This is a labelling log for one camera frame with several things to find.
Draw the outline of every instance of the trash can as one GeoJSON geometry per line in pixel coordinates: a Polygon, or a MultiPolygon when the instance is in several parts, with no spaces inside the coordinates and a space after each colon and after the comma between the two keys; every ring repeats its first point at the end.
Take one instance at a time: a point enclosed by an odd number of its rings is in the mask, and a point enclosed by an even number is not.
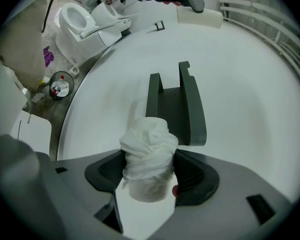
{"type": "Polygon", "coordinates": [[[49,93],[53,100],[60,101],[63,98],[69,96],[74,91],[74,87],[75,87],[75,82],[74,82],[74,79],[72,78],[72,76],[65,71],[59,71],[59,72],[54,73],[50,79],[49,93]],[[63,76],[62,80],[69,84],[68,93],[65,96],[58,96],[58,94],[60,95],[61,93],[56,92],[54,90],[54,85],[56,84],[55,82],[59,81],[62,78],[62,76],[63,76]]]}

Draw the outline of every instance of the metal railing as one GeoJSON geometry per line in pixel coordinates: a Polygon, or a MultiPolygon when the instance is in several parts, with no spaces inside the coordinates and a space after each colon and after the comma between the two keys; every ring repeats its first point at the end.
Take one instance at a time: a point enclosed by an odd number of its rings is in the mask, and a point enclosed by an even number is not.
{"type": "Polygon", "coordinates": [[[288,17],[287,15],[283,14],[282,12],[276,9],[273,9],[269,6],[257,2],[246,1],[246,0],[219,0],[219,2],[221,3],[220,9],[223,11],[224,20],[235,23],[253,32],[254,34],[258,35],[265,41],[267,41],[267,43],[269,43],[272,47],[274,47],[278,51],[278,53],[290,63],[292,68],[300,76],[300,55],[298,54],[300,53],[300,27],[293,19],[291,19],[290,17],[288,17]],[[250,10],[231,7],[230,6],[231,4],[247,6],[248,9],[250,10]],[[274,18],[277,18],[279,22],[265,15],[261,15],[259,13],[251,11],[252,8],[254,8],[254,10],[257,9],[259,11],[264,11],[270,15],[273,15],[274,18]],[[258,30],[254,29],[253,27],[250,27],[237,20],[231,19],[230,17],[227,16],[227,12],[246,15],[248,17],[251,17],[251,19],[261,21],[275,28],[277,30],[277,35],[275,38],[269,38],[263,33],[260,33],[258,30]],[[297,47],[298,52],[295,50],[295,48],[293,48],[291,45],[287,44],[286,42],[279,41],[281,34],[284,34],[289,40],[291,40],[294,43],[294,45],[297,47]]]}

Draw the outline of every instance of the toilet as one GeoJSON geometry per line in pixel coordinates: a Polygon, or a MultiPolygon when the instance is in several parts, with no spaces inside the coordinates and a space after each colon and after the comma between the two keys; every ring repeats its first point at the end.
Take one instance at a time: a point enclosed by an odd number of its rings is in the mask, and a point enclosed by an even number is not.
{"type": "Polygon", "coordinates": [[[80,5],[69,2],[59,13],[60,28],[55,43],[66,59],[76,67],[112,46],[122,35],[114,24],[96,24],[80,5]]]}
{"type": "Polygon", "coordinates": [[[132,23],[129,15],[124,16],[119,14],[111,4],[106,4],[104,2],[93,9],[91,16],[99,26],[117,22],[116,26],[120,29],[120,32],[127,31],[132,23]]]}

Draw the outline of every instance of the gray holder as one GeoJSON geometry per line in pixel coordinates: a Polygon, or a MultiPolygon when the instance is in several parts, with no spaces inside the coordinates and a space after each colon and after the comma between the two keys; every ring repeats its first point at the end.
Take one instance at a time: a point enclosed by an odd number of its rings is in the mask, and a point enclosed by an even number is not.
{"type": "Polygon", "coordinates": [[[146,117],[167,121],[179,145],[204,146],[207,128],[204,109],[188,61],[179,62],[180,87],[164,89],[160,74],[150,75],[146,117]]]}

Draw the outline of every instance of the toilet paper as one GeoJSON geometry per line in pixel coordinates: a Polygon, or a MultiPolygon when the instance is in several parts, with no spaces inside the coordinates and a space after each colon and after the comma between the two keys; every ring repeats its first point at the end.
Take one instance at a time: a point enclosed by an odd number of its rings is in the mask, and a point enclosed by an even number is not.
{"type": "Polygon", "coordinates": [[[219,29],[223,22],[223,15],[219,11],[204,9],[203,13],[196,13],[190,7],[176,8],[178,23],[196,24],[219,29]]]}
{"type": "Polygon", "coordinates": [[[143,117],[120,139],[126,152],[125,185],[135,200],[153,203],[163,200],[174,172],[173,157],[178,139],[169,133],[165,120],[143,117]]]}

